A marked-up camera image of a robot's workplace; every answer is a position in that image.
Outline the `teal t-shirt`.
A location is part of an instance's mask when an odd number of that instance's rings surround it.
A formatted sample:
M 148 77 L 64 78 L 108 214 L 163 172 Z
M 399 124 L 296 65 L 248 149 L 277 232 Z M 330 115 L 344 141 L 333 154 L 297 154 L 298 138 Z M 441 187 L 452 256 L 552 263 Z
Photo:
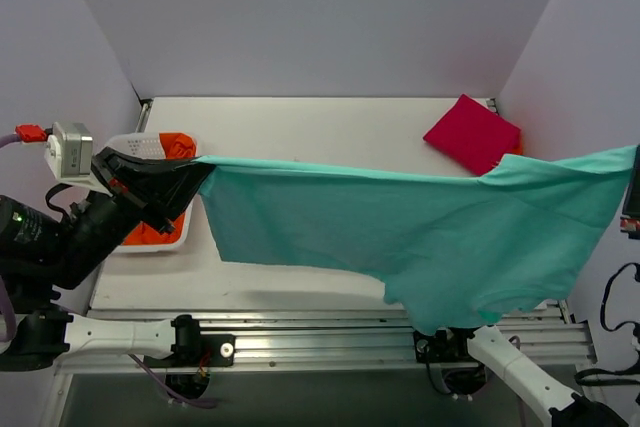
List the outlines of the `teal t-shirt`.
M 479 177 L 203 156 L 222 260 L 355 272 L 415 329 L 475 328 L 567 297 L 612 223 L 635 146 L 506 155 Z

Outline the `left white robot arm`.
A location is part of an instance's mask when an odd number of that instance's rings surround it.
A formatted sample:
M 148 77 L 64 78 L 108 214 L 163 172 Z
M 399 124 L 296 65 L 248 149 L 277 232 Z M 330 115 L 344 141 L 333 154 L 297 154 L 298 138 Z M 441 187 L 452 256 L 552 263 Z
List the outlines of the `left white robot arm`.
M 141 223 L 174 229 L 212 164 L 145 160 L 103 148 L 91 163 L 101 191 L 55 220 L 8 196 L 1 199 L 1 368 L 45 369 L 81 353 L 200 361 L 206 348 L 189 315 L 153 322 L 99 322 L 59 306 L 59 290 L 78 287 Z

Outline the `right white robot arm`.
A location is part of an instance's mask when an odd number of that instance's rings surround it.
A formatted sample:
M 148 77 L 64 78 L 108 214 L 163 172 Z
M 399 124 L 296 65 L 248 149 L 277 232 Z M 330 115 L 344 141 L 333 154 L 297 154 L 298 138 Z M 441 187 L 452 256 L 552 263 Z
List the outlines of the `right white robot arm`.
M 629 239 L 639 240 L 639 145 L 632 152 L 633 163 L 629 169 L 619 225 L 620 231 Z M 628 262 L 618 268 L 605 284 L 599 323 L 603 330 L 610 333 L 633 326 L 632 345 L 637 359 L 623 370 L 591 367 L 578 371 L 574 380 L 583 388 L 639 388 L 639 320 L 625 320 L 616 325 L 607 322 L 607 304 L 614 283 L 629 269 L 634 270 L 634 281 L 639 283 L 638 262 Z M 543 426 L 639 426 L 639 391 L 635 399 L 635 411 L 630 422 L 626 422 L 609 406 L 579 394 L 547 374 L 519 350 L 515 340 L 504 337 L 495 325 L 474 329 L 460 324 L 449 329 L 443 338 L 445 350 L 450 356 L 459 360 L 471 357 L 491 370 L 531 408 Z

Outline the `orange t-shirt in basket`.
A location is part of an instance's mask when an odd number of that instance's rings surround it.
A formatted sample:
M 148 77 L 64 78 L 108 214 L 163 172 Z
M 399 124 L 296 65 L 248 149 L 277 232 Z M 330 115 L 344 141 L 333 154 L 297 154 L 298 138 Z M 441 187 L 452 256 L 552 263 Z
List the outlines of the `orange t-shirt in basket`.
M 160 133 L 159 142 L 166 159 L 192 158 L 196 153 L 193 138 L 183 133 Z M 175 244 L 181 237 L 186 213 L 182 213 L 173 223 L 174 231 L 159 233 L 146 223 L 140 223 L 123 241 L 123 246 L 157 246 Z

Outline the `white plastic basket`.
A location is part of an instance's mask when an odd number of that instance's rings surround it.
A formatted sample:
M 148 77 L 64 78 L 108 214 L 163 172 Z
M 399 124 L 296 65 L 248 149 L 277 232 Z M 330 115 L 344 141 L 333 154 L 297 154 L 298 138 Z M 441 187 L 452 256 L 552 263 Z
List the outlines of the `white plastic basket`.
M 198 141 L 179 132 L 141 132 L 112 137 L 106 145 L 123 154 L 145 160 L 190 159 L 198 153 Z M 174 251 L 186 241 L 192 205 L 173 222 L 175 230 L 160 234 L 145 223 L 139 224 L 117 247 L 115 254 L 151 254 Z

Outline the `folded orange t-shirt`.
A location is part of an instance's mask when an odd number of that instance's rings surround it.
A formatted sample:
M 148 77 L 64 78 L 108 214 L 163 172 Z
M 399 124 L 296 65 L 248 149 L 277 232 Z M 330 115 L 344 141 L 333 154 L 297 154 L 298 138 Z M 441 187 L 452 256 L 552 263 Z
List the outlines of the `folded orange t-shirt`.
M 497 167 L 505 156 L 509 156 L 509 155 L 521 156 L 522 154 L 523 154 L 523 146 L 521 143 L 518 143 L 514 147 L 500 153 L 496 157 L 496 159 L 492 162 L 492 167 L 493 168 Z

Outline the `folded magenta t-shirt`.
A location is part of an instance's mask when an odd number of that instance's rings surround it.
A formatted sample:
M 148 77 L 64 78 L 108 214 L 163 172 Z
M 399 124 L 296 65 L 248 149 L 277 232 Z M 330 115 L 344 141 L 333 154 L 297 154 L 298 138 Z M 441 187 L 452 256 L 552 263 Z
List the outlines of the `folded magenta t-shirt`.
M 522 144 L 521 129 L 463 94 L 425 133 L 430 147 L 476 176 L 492 169 L 496 157 Z

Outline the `aluminium mounting rail frame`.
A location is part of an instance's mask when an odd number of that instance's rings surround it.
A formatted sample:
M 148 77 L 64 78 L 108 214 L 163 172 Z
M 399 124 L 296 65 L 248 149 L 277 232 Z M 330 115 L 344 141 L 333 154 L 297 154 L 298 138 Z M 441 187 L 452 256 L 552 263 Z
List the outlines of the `aluminium mounting rail frame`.
M 515 426 L 517 402 L 491 380 L 468 401 L 430 387 L 440 371 L 406 315 L 386 310 L 202 310 L 203 332 L 235 339 L 233 364 L 211 371 L 213 410 L 168 402 L 123 356 L 72 358 L 55 369 L 45 426 Z

